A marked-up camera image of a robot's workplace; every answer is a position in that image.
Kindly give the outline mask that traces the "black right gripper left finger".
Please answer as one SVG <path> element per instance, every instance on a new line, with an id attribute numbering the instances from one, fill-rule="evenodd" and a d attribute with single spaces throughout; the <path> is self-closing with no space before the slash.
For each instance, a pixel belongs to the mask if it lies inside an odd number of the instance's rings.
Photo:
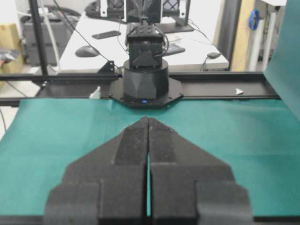
<path id="1" fill-rule="evenodd" d="M 148 118 L 70 163 L 45 206 L 47 225 L 141 225 L 146 217 Z"/>

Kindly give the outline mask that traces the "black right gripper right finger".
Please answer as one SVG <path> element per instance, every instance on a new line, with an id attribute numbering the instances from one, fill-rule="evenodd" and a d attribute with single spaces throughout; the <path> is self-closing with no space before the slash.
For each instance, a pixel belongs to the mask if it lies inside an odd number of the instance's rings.
<path id="1" fill-rule="evenodd" d="M 149 150 L 154 224 L 253 224 L 248 192 L 227 163 L 154 118 Z"/>

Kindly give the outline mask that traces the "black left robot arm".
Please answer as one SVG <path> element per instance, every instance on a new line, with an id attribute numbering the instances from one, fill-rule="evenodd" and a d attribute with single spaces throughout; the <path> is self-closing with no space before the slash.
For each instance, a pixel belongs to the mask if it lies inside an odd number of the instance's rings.
<path id="1" fill-rule="evenodd" d="M 169 91 L 169 49 L 166 35 L 147 17 L 135 23 L 127 34 L 129 59 L 124 62 L 123 93 L 127 99 L 154 100 Z"/>

